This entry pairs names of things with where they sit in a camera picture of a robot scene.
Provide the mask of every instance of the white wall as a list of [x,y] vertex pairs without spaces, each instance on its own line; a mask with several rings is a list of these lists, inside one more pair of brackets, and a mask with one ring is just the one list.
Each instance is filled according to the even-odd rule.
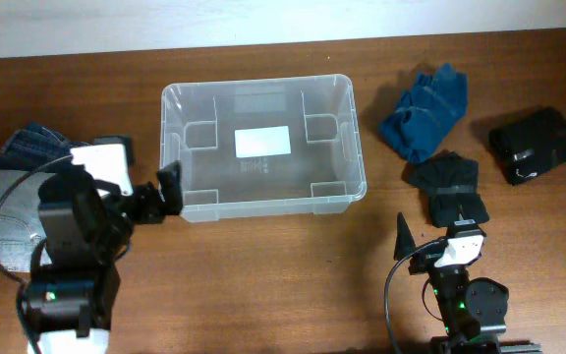
[[0,0],[0,57],[559,27],[563,0]]

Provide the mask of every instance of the gray folded jeans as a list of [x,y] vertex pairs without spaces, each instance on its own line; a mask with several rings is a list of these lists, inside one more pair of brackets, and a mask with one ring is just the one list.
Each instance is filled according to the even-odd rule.
[[[0,198],[25,171],[0,170]],[[11,271],[29,271],[36,245],[45,238],[38,219],[38,187],[53,173],[36,173],[8,197],[0,209],[0,262]],[[43,250],[41,264],[51,261]]]

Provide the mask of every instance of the black folded cloth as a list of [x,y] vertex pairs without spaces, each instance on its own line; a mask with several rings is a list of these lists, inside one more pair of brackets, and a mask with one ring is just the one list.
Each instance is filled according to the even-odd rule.
[[460,219],[476,223],[490,220],[477,192],[479,165],[455,152],[417,165],[408,182],[429,195],[429,213],[435,227],[447,227]]
[[566,162],[566,120],[547,107],[488,133],[493,151],[513,186],[530,181]]

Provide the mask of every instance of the plastic storage box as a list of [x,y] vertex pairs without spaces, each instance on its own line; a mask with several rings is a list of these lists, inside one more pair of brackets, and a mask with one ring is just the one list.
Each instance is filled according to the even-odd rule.
[[190,222],[342,212],[367,190],[344,75],[170,85],[160,156],[181,161]]

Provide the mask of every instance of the wooden table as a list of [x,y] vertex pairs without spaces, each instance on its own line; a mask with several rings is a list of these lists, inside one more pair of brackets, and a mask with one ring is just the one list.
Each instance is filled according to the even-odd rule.
[[[389,346],[383,282],[394,265],[396,214],[421,243],[425,196],[377,135],[418,70],[444,62],[469,76],[469,109],[439,149],[480,162],[491,221],[470,268],[510,288],[505,340],[566,352],[566,164],[520,187],[485,148],[494,124],[552,105],[566,116],[566,29],[158,50],[0,60],[0,147],[35,121],[73,140],[128,134],[133,181],[154,178],[160,95],[170,83],[342,73],[353,80],[368,193],[335,215],[140,226],[122,276],[109,353],[339,352]],[[443,335],[421,303],[425,276],[401,270],[391,309],[403,342]],[[22,353],[16,284],[0,275],[0,353]],[[427,300],[433,302],[430,294]]]

